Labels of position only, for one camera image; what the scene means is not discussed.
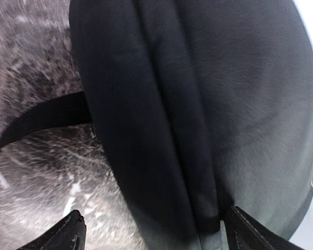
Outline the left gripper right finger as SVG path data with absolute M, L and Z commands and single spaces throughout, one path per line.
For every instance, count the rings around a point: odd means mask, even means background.
M 271 232 L 237 206 L 229 208 L 223 221 L 229 249 L 302 250 L 301 247 Z

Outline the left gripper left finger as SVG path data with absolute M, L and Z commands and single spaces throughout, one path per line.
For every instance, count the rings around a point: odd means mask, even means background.
M 78 210 L 73 210 L 42 235 L 16 250 L 84 250 L 86 229 L 84 217 Z

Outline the black student backpack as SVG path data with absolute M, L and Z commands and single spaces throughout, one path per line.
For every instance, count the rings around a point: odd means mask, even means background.
M 313 199 L 313 50 L 293 1 L 71 1 L 83 91 L 12 121 L 93 123 L 149 249 L 221 249 L 237 206 L 290 242 Z

